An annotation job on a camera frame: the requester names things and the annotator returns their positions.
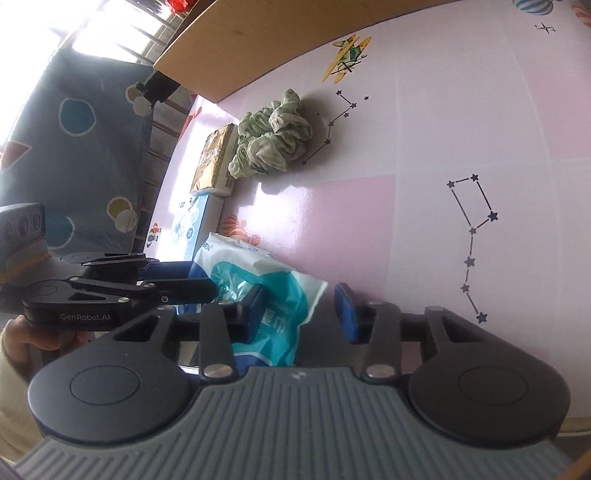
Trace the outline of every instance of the crumpled green cloth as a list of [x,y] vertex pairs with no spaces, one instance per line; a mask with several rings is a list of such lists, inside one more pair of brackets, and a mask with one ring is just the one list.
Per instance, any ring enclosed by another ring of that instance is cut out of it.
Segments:
[[286,171],[287,164],[305,152],[312,126],[299,115],[301,100],[289,89],[281,102],[256,113],[246,112],[238,124],[238,149],[228,165],[235,179],[266,173],[272,168]]

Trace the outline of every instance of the human hand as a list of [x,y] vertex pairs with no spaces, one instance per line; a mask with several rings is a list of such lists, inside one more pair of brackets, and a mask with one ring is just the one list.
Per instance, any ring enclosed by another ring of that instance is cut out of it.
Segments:
[[[8,321],[3,340],[9,362],[24,378],[30,376],[32,369],[29,345],[52,351],[62,347],[59,333],[30,323],[23,315]],[[76,332],[74,340],[65,346],[64,353],[81,347],[88,340],[89,332]]]

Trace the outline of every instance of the wet wipes package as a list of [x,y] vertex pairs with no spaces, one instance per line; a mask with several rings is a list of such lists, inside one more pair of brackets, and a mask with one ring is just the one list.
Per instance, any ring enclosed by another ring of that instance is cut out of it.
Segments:
[[194,262],[217,285],[218,301],[240,301],[257,283],[269,292],[255,339],[233,344],[239,371],[292,366],[300,326],[310,321],[328,283],[293,270],[261,248],[216,233],[209,235]]

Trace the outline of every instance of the sunlight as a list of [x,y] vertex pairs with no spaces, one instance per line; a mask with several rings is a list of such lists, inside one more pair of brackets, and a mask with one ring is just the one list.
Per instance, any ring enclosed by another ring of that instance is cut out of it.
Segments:
[[[73,48],[81,53],[136,62],[116,43],[143,53],[149,40],[130,25],[154,35],[161,24],[125,0],[30,0],[26,17],[20,2],[0,1],[0,89],[5,92],[0,111],[0,151],[12,126],[35,88],[51,56],[91,15]],[[162,18],[167,18],[163,8]]]

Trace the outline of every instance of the red object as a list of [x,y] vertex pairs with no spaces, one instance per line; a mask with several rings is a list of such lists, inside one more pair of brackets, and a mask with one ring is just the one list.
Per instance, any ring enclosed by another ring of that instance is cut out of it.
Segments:
[[191,10],[197,0],[166,0],[166,6],[174,14],[183,14]]

